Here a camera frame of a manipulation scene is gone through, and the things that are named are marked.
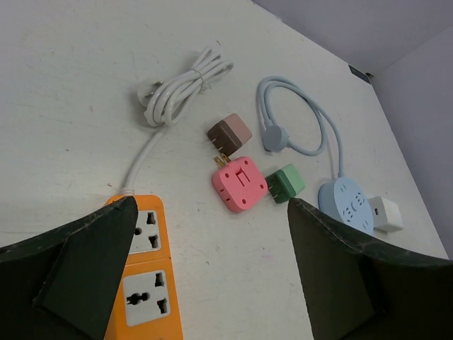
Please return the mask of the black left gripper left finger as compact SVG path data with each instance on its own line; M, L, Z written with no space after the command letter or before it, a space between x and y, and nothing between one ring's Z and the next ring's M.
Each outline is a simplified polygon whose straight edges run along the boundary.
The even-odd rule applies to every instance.
M138 218L129 196L1 248L2 339L103 339Z

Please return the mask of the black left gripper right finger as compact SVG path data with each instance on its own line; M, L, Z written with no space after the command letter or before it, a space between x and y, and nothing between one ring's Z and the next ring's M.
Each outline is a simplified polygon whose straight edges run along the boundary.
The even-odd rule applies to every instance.
M293 198L289 230L315 339L451 339L452 262L383 242Z

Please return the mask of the green plug adapter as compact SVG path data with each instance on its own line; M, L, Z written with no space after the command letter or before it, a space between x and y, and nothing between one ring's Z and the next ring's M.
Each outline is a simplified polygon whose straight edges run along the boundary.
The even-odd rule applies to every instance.
M285 203L305 189L305 182L293 164L265 177L268 191L277 204Z

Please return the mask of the pink square plug adapter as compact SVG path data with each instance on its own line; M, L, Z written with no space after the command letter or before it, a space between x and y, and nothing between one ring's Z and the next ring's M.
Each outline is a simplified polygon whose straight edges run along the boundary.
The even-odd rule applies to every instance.
M233 213L250 210L268 192L264 176L250 157L231 160L220 154L214 160L219 169L212 175L212 185Z

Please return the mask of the brown pink plug adapter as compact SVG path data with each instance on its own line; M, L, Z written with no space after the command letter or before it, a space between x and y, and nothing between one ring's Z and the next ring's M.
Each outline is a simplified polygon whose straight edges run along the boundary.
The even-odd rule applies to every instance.
M220 153L229 157L252 138L252 133L239 115L232 113L213 125L207 137Z

